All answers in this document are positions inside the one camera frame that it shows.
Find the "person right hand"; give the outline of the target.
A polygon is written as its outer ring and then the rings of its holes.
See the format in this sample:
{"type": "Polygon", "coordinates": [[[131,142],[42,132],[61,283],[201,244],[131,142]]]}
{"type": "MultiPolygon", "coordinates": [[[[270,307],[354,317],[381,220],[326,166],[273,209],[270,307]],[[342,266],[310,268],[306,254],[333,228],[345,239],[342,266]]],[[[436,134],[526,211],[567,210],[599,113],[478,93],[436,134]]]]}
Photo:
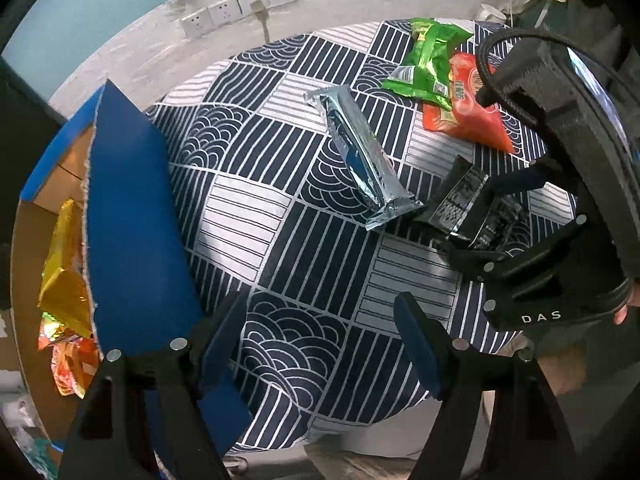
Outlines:
{"type": "Polygon", "coordinates": [[[632,292],[628,301],[626,302],[626,304],[623,305],[623,307],[620,308],[620,310],[618,310],[614,314],[615,325],[623,324],[623,322],[626,320],[628,311],[631,307],[634,307],[634,308],[640,307],[640,284],[639,283],[634,284],[634,291],[632,292]]]}

